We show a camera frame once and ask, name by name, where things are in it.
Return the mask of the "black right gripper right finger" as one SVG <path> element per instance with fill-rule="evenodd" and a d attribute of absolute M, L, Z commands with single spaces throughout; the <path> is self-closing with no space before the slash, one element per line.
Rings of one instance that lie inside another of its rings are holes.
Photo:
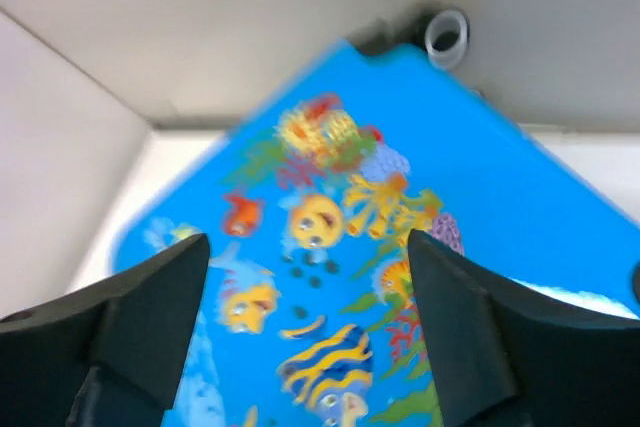
<path fill-rule="evenodd" d="M 636 426 L 639 323 L 544 295 L 409 235 L 446 426 Z"/>

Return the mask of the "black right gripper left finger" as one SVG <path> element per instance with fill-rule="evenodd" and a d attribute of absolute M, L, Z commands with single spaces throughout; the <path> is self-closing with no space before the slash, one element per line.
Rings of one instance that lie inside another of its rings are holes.
<path fill-rule="evenodd" d="M 208 271 L 196 234 L 1 320 L 4 426 L 158 426 L 174 400 Z"/>

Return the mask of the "blue kids suitcase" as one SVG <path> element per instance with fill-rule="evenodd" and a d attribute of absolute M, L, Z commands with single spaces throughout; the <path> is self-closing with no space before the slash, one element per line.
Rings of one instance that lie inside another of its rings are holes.
<path fill-rule="evenodd" d="M 210 243 L 167 426 L 446 426 L 408 242 L 639 323 L 639 229 L 448 74 L 466 16 L 334 46 L 126 229 L 121 272 Z"/>

